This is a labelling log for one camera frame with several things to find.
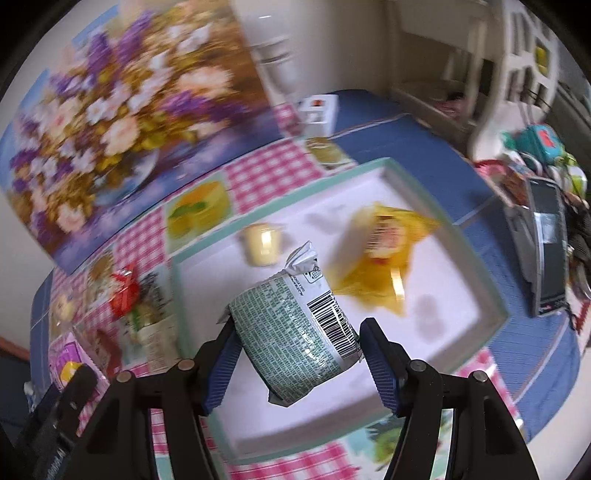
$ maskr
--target phone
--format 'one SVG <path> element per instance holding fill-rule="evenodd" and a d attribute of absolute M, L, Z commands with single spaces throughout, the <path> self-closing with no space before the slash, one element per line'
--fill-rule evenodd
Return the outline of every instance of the phone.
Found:
<path fill-rule="evenodd" d="M 549 179 L 532 177 L 526 181 L 533 220 L 535 247 L 533 315 L 547 315 L 566 305 L 569 274 L 564 204 L 558 185 Z"/>

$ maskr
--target yellow snack bag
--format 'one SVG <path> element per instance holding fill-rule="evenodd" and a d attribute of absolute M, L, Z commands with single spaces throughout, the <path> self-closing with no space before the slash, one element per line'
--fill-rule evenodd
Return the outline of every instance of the yellow snack bag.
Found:
<path fill-rule="evenodd" d="M 404 278 L 413 245 L 438 227 L 418 213 L 374 204 L 371 235 L 361 259 L 332 285 L 336 295 L 351 295 L 368 307 L 386 307 L 403 315 Z"/>

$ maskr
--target floral painting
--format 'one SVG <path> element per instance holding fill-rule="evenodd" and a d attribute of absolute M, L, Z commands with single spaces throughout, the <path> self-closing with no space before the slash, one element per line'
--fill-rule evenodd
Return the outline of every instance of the floral painting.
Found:
<path fill-rule="evenodd" d="M 0 141 L 0 183 L 70 274 L 142 212 L 279 138 L 228 0 L 127 0 L 33 85 Z"/>

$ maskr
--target white box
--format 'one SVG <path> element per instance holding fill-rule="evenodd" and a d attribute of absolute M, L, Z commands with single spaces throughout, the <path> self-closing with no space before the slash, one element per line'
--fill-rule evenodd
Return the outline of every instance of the white box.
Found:
<path fill-rule="evenodd" d="M 299 110 L 306 138 L 329 138 L 334 135 L 339 113 L 337 95 L 313 95 L 302 100 Z"/>

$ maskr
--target white tray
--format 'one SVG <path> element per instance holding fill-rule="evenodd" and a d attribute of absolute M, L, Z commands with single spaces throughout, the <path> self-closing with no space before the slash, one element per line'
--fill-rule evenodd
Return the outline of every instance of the white tray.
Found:
<path fill-rule="evenodd" d="M 373 202 L 415 210 L 442 226 L 414 248 L 406 279 L 406 317 L 367 310 L 353 298 L 338 301 L 352 326 L 376 318 L 386 336 L 412 358 L 451 372 L 474 355 L 504 324 L 507 313 L 480 259 L 437 203 L 394 160 L 380 159 L 320 180 L 242 217 L 173 259 L 175 292 L 182 292 L 181 348 L 193 356 L 221 330 L 216 322 L 238 294 L 282 268 L 287 255 L 306 240 L 325 270 L 352 261 L 363 243 L 347 233 L 352 215 Z M 285 225 L 281 264 L 252 268 L 239 231 L 252 222 Z M 242 352 L 223 403 L 208 419 L 216 444 L 235 463 L 295 453 L 369 424 L 387 414 L 365 361 L 316 387 L 289 408 L 267 402 L 268 391 Z"/>

